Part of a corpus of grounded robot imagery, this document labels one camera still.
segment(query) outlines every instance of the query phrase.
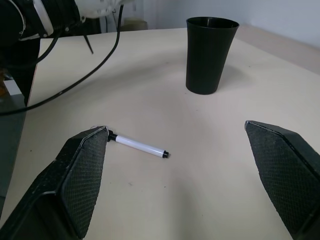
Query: table surface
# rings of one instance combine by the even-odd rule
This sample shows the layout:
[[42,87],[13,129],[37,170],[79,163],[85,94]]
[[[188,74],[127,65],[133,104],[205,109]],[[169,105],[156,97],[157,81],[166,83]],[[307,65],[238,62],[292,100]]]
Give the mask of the table surface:
[[[115,39],[90,36],[94,55],[83,37],[59,39],[37,67],[30,104],[92,70]],[[108,125],[171,157],[108,143],[86,240],[290,240],[244,125],[281,126],[320,151],[320,75],[236,38],[217,92],[197,95],[185,87],[186,61],[185,29],[124,32],[88,81],[28,112],[1,226],[68,138]]]

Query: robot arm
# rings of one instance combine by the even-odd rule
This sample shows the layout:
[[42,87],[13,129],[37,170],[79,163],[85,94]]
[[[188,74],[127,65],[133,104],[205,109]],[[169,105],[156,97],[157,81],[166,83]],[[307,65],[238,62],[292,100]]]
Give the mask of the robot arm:
[[131,0],[0,0],[0,47],[46,38],[86,18],[109,15]]

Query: beige table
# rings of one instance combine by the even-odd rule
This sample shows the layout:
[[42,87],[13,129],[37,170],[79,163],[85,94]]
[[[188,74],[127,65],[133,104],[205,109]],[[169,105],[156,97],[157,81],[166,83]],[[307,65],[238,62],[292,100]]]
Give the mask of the beige table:
[[[83,37],[60,39],[37,67],[30,103],[88,73],[115,38],[90,36],[94,55]],[[41,42],[42,52],[49,43]],[[235,39],[218,91],[203,96],[185,87],[186,57],[185,29],[124,32],[87,82],[29,112],[1,224],[68,138],[108,125],[171,158],[108,143],[85,239],[290,240],[260,181],[244,124],[296,131],[320,151],[320,75]]]

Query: floor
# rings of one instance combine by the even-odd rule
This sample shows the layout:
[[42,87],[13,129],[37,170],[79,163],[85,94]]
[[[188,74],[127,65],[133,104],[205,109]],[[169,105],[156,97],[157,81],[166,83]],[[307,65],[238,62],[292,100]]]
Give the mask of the floor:
[[[0,112],[24,107],[22,94],[0,98]],[[25,113],[0,117],[0,215],[15,165]]]

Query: white marker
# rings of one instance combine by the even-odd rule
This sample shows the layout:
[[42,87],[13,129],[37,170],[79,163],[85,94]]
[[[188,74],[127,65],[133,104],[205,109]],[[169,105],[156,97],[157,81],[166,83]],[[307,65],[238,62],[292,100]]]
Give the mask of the white marker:
[[109,138],[108,138],[108,142],[112,140],[115,141],[117,143],[132,147],[134,149],[138,149],[141,150],[143,152],[149,153],[149,154],[153,154],[155,156],[158,156],[160,158],[163,159],[167,159],[169,157],[169,153],[166,150],[154,147],[154,146],[149,146],[146,144],[143,144],[141,142],[132,140],[130,138],[124,137],[124,136],[119,136],[117,134],[114,134],[113,131],[109,130]]

